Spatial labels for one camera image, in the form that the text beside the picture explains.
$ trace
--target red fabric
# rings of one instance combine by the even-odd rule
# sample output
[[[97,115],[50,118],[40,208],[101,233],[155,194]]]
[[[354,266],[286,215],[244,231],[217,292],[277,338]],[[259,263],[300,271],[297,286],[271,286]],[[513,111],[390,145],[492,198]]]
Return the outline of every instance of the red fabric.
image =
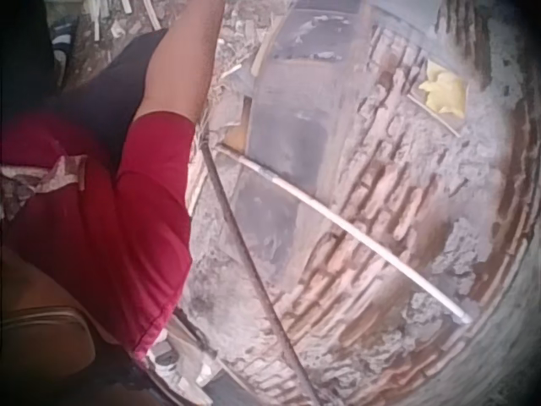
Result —
[[[118,172],[81,128],[45,113],[4,132],[3,164],[50,168],[87,155],[85,189],[35,195],[3,243],[66,288],[141,357],[177,304],[191,265],[184,194],[194,125],[168,112],[132,123]]]

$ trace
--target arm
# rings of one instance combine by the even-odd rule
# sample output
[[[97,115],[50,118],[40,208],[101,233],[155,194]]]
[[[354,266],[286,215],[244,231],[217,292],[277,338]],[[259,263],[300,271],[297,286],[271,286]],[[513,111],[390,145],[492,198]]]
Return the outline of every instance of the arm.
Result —
[[[225,0],[190,0],[150,59],[135,119],[174,112],[196,123],[212,79]]]

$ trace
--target rusty metal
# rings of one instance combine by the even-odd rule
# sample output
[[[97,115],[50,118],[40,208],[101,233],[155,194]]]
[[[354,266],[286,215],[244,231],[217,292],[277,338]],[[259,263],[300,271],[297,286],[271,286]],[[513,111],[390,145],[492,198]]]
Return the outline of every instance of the rusty metal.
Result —
[[[295,353],[295,349],[289,341],[286,331],[284,330],[284,327],[281,324],[278,315],[272,307],[271,299],[269,298],[269,295],[265,290],[265,285],[261,280],[257,268],[255,267],[254,260],[249,253],[246,242],[244,241],[243,235],[241,234],[238,227],[237,220],[235,219],[232,208],[229,205],[229,201],[227,200],[226,192],[223,189],[220,176],[218,175],[218,171],[216,169],[216,164],[214,163],[214,159],[212,158],[212,154],[210,152],[208,140],[205,137],[200,142],[200,149],[203,155],[203,159],[205,160],[205,165],[209,170],[210,182],[212,183],[212,187],[216,192],[216,197],[223,212],[224,219],[227,226],[229,227],[229,230],[231,231],[232,239],[238,247],[240,259],[246,266],[249,281],[252,283],[255,293],[257,294],[261,305],[263,306],[263,310],[265,312],[265,315],[267,316],[267,319],[269,320],[272,331],[275,333],[278,343],[280,344],[283,353],[289,361],[289,365],[297,375],[298,381],[301,384],[301,387],[304,390],[305,394],[310,398],[313,405],[320,406],[321,402],[318,399],[318,396],[314,390],[314,386],[312,385],[312,382],[310,382],[306,370],[304,369],[297,354]]]

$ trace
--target metal rod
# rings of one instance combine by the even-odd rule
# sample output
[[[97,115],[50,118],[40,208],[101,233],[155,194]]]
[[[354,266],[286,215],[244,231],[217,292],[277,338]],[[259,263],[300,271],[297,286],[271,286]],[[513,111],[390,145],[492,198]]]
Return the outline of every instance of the metal rod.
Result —
[[[276,334],[278,343],[280,344],[281,349],[283,350],[288,361],[290,362],[290,366],[297,375],[297,378],[304,392],[306,393],[306,395],[308,395],[314,405],[320,406],[321,402],[315,393],[314,387],[312,386],[312,383],[308,378],[306,370],[303,368],[301,361],[298,359],[298,356],[295,353],[295,349],[293,348],[291,342],[289,341],[289,338],[287,337],[286,331],[284,330],[284,327],[281,324],[278,315],[272,307],[271,299],[269,299],[269,295],[265,291],[265,286],[263,285],[263,281],[261,281],[261,277],[257,272],[254,260],[249,253],[246,243],[244,242],[244,238],[238,227],[237,220],[235,219],[231,206],[229,205],[229,201],[227,200],[226,192],[223,189],[223,185],[221,184],[220,176],[218,175],[218,171],[216,170],[216,164],[212,159],[208,140],[201,141],[200,149],[201,153],[203,154],[203,159],[205,160],[205,165],[209,170],[209,178],[214,188],[214,191],[216,192],[216,197],[218,198],[218,202],[223,212],[223,216],[226,220],[226,224],[231,231],[233,240],[238,246],[238,253],[240,254],[240,258],[248,270],[249,280],[254,287],[260,303],[263,305],[263,311],[265,312],[265,315],[270,322],[270,326],[272,327],[273,332]]]
[[[284,189],[289,194],[297,197],[299,200],[312,207],[318,213],[322,214],[324,217],[331,220],[342,230],[350,233],[355,239],[360,241],[362,244],[366,245],[373,252],[378,254],[381,258],[393,265],[398,271],[402,272],[406,277],[414,281],[419,287],[421,287],[428,294],[432,295],[436,300],[438,300],[442,305],[449,309],[453,314],[455,314],[464,324],[469,324],[472,322],[472,318],[468,313],[466,313],[461,307],[459,307],[455,302],[449,299],[443,292],[441,292],[436,286],[430,283],[427,279],[422,277],[417,271],[413,270],[410,266],[402,262],[396,255],[390,252],[383,245],[375,242],[368,235],[363,233],[361,230],[353,226],[350,222],[344,218],[333,213],[325,205],[318,202],[313,197],[307,195],[299,188],[293,186],[283,178],[280,178],[278,175],[270,171],[269,169],[262,167],[259,163],[249,160],[246,156],[239,154],[235,150],[227,147],[226,145],[217,145],[216,150],[229,156],[234,161],[237,161],[257,172],[265,179],[269,180],[273,184]]]

